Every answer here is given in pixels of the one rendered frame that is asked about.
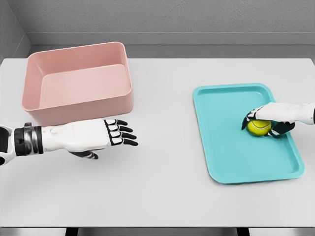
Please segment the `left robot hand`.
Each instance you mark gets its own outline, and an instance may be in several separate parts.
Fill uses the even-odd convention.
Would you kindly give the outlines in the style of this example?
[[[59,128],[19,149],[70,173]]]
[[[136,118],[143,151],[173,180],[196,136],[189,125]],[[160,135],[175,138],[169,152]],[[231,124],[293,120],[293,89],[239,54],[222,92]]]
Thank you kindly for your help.
[[[98,159],[95,150],[117,145],[137,146],[137,137],[128,123],[119,119],[92,119],[69,123],[72,135],[68,135],[65,149],[78,157]]]

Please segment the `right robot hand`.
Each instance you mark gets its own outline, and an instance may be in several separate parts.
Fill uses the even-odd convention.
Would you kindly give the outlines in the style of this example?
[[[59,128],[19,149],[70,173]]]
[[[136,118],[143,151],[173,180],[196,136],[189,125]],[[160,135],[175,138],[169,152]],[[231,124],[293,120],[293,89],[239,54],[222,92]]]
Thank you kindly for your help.
[[[242,130],[246,128],[251,120],[268,120],[276,124],[265,137],[276,137],[289,132],[295,127],[296,121],[303,121],[301,106],[287,103],[268,103],[259,108],[251,110],[242,122]]]

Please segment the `yellow tennis ball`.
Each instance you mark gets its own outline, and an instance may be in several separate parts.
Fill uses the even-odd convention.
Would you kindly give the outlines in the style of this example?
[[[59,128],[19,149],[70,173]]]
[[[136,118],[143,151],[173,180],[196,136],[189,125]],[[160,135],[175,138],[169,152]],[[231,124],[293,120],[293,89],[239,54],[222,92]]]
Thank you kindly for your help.
[[[250,120],[247,124],[247,130],[255,136],[264,136],[271,130],[271,121],[268,120]]]

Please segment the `pink basket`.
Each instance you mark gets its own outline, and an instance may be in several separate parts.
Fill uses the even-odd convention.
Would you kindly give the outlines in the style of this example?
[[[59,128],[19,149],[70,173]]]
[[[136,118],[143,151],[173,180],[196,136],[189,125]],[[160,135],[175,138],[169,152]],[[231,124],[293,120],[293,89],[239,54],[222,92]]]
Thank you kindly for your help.
[[[133,92],[124,44],[31,54],[21,106],[42,126],[129,113]]]

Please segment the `blue tray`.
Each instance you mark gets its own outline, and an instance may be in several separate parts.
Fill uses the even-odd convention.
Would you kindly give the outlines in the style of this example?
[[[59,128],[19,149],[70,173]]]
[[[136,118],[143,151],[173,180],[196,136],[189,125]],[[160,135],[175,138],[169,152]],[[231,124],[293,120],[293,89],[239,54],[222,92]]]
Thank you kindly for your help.
[[[193,91],[210,176],[223,184],[299,178],[305,166],[290,133],[257,137],[241,128],[254,108],[274,102],[259,83],[200,86]]]

